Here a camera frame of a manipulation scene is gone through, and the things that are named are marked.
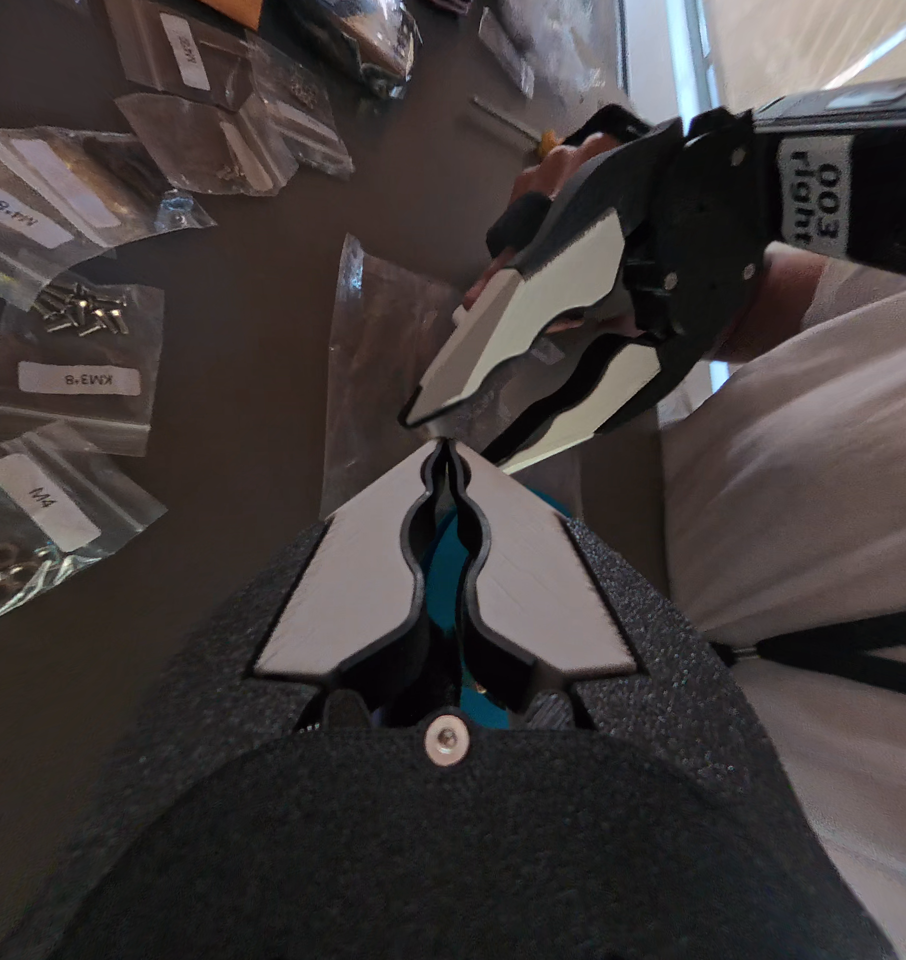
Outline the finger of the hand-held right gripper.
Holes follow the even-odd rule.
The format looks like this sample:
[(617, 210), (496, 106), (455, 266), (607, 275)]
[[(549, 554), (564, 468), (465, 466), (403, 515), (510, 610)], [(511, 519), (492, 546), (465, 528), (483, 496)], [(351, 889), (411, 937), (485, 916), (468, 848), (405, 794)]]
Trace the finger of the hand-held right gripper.
[(593, 340), (555, 388), (531, 403), (486, 447), (486, 459), (515, 474), (591, 439), (662, 370), (657, 347), (621, 336)]
[(633, 313), (618, 278), (624, 251), (624, 231), (610, 209), (544, 266), (498, 270), (469, 310), (455, 311), (456, 328), (402, 409), (401, 425), (432, 422), (473, 397), (494, 369), (525, 354), (562, 315), (580, 311), (604, 321)]

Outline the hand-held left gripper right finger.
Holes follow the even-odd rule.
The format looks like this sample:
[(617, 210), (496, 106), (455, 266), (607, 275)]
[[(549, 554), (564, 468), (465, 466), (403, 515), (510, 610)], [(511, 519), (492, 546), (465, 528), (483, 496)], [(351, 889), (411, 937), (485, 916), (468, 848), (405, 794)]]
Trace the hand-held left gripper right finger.
[(604, 679), (637, 662), (566, 518), (467, 446), (450, 444), (467, 555), (459, 633), (476, 679)]

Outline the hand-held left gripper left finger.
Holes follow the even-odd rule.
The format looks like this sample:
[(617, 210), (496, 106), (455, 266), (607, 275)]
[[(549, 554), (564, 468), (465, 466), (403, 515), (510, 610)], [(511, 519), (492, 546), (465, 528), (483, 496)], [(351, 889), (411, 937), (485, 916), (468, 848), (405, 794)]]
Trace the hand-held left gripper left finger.
[(422, 558), (447, 443), (427, 441), (342, 504), (254, 665), (298, 682), (411, 682), (428, 647)]

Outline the blue round metal base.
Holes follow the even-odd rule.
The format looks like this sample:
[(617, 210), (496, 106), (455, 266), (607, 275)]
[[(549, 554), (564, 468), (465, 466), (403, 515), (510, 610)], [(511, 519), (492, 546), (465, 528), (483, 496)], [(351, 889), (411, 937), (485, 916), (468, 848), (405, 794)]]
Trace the blue round metal base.
[(443, 702), (458, 709), (470, 722), (488, 729), (519, 730), (531, 726), (520, 714), (508, 711), (471, 675), (462, 659), (456, 632), (460, 581), (470, 560), (458, 532), (458, 511), (451, 506), (442, 514), (435, 536), (424, 555), (426, 612), (430, 618), (440, 674), (449, 681)]

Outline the large clear plastic bag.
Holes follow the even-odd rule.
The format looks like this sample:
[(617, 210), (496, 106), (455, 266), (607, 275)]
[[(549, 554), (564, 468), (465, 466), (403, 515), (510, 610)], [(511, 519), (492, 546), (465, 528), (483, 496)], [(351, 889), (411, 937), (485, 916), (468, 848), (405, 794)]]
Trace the large clear plastic bag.
[[(319, 515), (324, 518), (386, 474), (427, 440), (429, 427), (406, 429), (399, 412), (454, 330), (461, 294), (447, 283), (364, 251), (347, 234), (329, 337), (326, 433)], [(468, 405), (440, 423), (440, 434), (476, 452), (538, 399), (521, 375), (562, 373), (559, 336), (495, 373)], [(528, 489), (583, 515), (580, 455), (567, 450), (513, 474)]]

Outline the person's right forearm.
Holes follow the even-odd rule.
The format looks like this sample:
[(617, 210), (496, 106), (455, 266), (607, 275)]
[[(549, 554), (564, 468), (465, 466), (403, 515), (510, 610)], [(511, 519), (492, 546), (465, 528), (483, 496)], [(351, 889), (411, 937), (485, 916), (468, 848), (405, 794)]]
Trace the person's right forearm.
[(828, 265), (819, 253), (768, 246), (749, 305), (723, 331), (708, 359), (745, 364), (797, 335)]

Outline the grey desk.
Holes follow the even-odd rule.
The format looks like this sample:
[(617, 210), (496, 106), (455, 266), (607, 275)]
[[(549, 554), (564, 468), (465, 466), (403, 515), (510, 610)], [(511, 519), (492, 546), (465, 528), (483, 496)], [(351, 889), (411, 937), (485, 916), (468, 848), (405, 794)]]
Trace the grey desk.
[(327, 77), (348, 181), (300, 170), (273, 198), (207, 198), (213, 228), (87, 267), (167, 295), (147, 456), (121, 464), (168, 511), (0, 619), (0, 858), (49, 857), (184, 637), (317, 517), (344, 236), (463, 289), (523, 166), (522, 141), (472, 96), (536, 127), (578, 124), (549, 91), (510, 90), (473, 25), (413, 11), (423, 43), (402, 101)]

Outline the person's right hand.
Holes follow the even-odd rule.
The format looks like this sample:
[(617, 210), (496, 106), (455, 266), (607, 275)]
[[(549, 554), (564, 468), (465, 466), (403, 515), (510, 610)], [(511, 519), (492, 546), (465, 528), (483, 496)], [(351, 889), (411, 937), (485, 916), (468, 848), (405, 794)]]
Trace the person's right hand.
[[(514, 181), (507, 209), (500, 219), (514, 220), (510, 210), (516, 205), (531, 209), (533, 204), (525, 198), (529, 195), (542, 195), (554, 200), (564, 185), (574, 177), (579, 169), (600, 156), (621, 146), (617, 138), (597, 132), (584, 139), (578, 146), (565, 144), (552, 150), (541, 162), (524, 170)], [(475, 280), (463, 296), (461, 306), (470, 310), (498, 271), (509, 266), (524, 244), (507, 245), (503, 243), (497, 255), (491, 258), (483, 273)]]

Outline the crumpled clear plastic wrap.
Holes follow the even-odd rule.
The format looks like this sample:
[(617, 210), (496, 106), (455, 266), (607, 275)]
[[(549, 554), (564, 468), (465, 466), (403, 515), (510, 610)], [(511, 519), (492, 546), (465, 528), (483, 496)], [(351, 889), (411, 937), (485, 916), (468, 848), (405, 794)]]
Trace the crumpled clear plastic wrap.
[(525, 1), (488, 2), (481, 13), (478, 39), (516, 89), (531, 101), (536, 73), (529, 13)]

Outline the silver antistatic bag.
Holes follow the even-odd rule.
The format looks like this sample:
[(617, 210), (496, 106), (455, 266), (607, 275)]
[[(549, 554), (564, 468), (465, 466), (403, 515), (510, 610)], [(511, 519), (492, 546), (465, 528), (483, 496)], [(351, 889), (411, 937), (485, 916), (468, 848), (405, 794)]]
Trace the silver antistatic bag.
[(327, 63), (383, 100), (404, 97), (420, 32), (401, 1), (290, 1), (298, 32)]

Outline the pile of small screw bags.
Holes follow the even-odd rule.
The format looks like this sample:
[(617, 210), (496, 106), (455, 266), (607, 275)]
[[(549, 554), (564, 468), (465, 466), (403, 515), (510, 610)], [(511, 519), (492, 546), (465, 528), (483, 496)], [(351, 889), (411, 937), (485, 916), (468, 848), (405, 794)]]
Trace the pile of small screw bags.
[(0, 618), (162, 514), (103, 454), (152, 429), (164, 294), (72, 272), (214, 226), (200, 195), (275, 197), (353, 165), (318, 79), (254, 32), (169, 2), (105, 2), (130, 129), (0, 126)]

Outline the orange cardboard box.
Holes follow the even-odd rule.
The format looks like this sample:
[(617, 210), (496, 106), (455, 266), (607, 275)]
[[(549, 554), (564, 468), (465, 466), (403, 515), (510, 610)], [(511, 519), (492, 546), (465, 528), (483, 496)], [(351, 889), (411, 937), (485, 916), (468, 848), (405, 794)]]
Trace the orange cardboard box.
[(208, 9), (228, 18), (233, 23), (253, 32), (259, 31), (265, 1), (262, 0), (203, 0)]

